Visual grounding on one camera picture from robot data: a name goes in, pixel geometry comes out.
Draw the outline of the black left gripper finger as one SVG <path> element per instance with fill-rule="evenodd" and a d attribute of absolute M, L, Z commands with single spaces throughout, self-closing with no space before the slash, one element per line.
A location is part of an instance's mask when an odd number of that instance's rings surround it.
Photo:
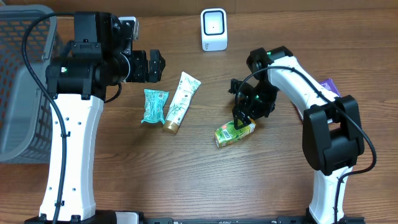
<path fill-rule="evenodd" d="M 163 70 L 164 67 L 150 67 L 148 82 L 157 83 L 161 81 Z"/>
<path fill-rule="evenodd" d="M 149 65 L 165 66 L 165 59 L 162 57 L 160 50 L 157 49 L 150 50 Z"/>

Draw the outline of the mint green wipes pack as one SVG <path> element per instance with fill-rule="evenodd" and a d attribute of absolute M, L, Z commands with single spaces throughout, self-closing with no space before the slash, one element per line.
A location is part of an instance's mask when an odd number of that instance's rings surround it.
<path fill-rule="evenodd" d="M 168 100 L 169 92 L 161 90 L 144 90 L 144 116 L 141 123 L 165 123 L 164 106 Z"/>

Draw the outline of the green snack packet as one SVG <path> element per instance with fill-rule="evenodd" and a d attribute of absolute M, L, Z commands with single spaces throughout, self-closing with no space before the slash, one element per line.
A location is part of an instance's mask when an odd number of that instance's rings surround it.
<path fill-rule="evenodd" d="M 230 121 L 215 131 L 215 143 L 217 147 L 225 147 L 233 144 L 248 134 L 251 134 L 256 127 L 256 123 L 251 120 L 251 124 L 241 129 L 234 127 L 234 121 Z"/>

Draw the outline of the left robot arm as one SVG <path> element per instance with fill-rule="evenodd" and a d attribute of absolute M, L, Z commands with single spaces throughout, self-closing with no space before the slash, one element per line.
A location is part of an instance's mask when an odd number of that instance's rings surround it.
<path fill-rule="evenodd" d="M 139 23 L 108 12 L 75 12 L 74 38 L 39 82 L 52 110 L 47 188 L 31 223 L 131 223 L 141 212 L 98 210 L 93 192 L 96 133 L 106 89 L 124 82 L 156 83 L 165 60 L 158 50 L 134 50 Z"/>

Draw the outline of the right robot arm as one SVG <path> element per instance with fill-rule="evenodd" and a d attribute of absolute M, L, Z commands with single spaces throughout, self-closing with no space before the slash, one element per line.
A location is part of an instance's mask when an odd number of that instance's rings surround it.
<path fill-rule="evenodd" d="M 243 129 L 275 108 L 279 91 L 295 105 L 303 124 L 303 154 L 314 170 L 313 196 L 304 223 L 364 223 L 343 211 L 348 174 L 364 152 L 357 101 L 340 97 L 314 80 L 284 46 L 250 52 L 246 64 L 256 86 L 232 79 L 233 122 Z"/>

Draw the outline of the white bamboo conditioner tube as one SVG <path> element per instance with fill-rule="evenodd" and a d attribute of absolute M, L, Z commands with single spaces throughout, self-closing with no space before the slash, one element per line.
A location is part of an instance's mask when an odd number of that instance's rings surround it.
<path fill-rule="evenodd" d="M 186 72 L 181 73 L 178 87 L 166 115 L 163 127 L 165 131 L 177 134 L 190 102 L 200 85 L 201 81 Z"/>

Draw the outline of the purple Carefree liner pack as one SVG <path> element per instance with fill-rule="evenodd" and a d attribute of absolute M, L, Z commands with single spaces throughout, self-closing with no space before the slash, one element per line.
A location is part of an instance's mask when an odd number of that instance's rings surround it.
<path fill-rule="evenodd" d="M 332 91 L 338 96 L 341 96 L 339 90 L 337 89 L 334 81 L 331 78 L 321 81 L 320 84 L 323 88 Z"/>

